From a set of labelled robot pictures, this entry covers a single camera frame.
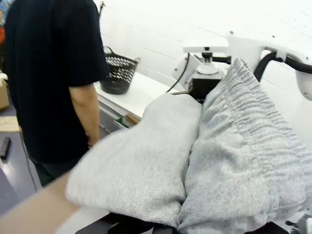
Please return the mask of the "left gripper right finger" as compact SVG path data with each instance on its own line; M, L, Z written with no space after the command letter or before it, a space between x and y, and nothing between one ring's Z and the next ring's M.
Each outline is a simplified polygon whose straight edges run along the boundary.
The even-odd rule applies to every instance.
M312 213L297 212L285 221L290 227L291 234L311 234L312 233Z

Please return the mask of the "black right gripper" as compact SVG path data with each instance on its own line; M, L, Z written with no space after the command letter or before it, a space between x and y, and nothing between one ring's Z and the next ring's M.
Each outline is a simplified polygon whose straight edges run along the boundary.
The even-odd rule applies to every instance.
M220 82L220 79L193 78L190 82L190 95L197 102L204 102L206 96Z

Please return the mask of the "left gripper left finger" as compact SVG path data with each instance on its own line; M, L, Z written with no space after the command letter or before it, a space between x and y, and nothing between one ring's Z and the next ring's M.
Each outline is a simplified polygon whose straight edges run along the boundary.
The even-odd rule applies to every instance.
M125 215L106 215L76 234L176 234L174 227Z

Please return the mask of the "person's right hand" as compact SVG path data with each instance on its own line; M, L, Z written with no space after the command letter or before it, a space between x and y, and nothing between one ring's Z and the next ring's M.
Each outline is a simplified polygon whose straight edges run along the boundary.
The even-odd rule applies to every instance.
M95 133L92 134L86 133L86 136L88 138L89 147L94 146L99 141L100 138L99 131L96 131Z

